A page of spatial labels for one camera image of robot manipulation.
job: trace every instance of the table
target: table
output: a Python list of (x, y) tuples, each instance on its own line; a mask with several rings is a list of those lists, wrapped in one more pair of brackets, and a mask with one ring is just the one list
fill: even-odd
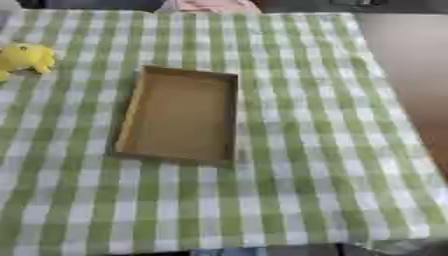
[(448, 16), (358, 14), (367, 43), (448, 177)]
[[(59, 58), (0, 88), (4, 255), (446, 236), (446, 185), (349, 14), (25, 11), (2, 33)], [(235, 168), (107, 154), (144, 63), (241, 76)]]

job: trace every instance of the gingham pattern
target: gingham pattern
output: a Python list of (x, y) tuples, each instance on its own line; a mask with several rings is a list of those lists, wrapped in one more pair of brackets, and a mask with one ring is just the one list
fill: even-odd
[[(349, 14), (24, 11), (0, 87), (0, 255), (446, 237), (446, 185)], [(107, 155), (141, 64), (240, 75), (234, 169)]]

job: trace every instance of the yellow plush toy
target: yellow plush toy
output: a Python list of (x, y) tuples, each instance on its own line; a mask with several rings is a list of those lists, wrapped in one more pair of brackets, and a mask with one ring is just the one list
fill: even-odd
[(0, 82), (6, 81), (14, 70), (34, 68), (47, 73), (53, 65), (54, 51), (40, 44), (14, 43), (0, 48)]

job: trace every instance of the floor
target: floor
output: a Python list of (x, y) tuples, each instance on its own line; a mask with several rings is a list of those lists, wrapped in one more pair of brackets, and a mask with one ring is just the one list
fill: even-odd
[(264, 2), (265, 12), (373, 12), (373, 13), (448, 13), (447, 0), (383, 0), (383, 5), (359, 7), (336, 5), (334, 2), (353, 2), (356, 0), (260, 0)]

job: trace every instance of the tablecloth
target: tablecloth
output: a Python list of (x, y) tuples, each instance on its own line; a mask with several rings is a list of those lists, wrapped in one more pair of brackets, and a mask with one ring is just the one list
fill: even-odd
[[(11, 41), (57, 63), (0, 87), (0, 255), (447, 236), (446, 184), (351, 14), (26, 10)], [(239, 75), (233, 168), (109, 154), (142, 64)]]

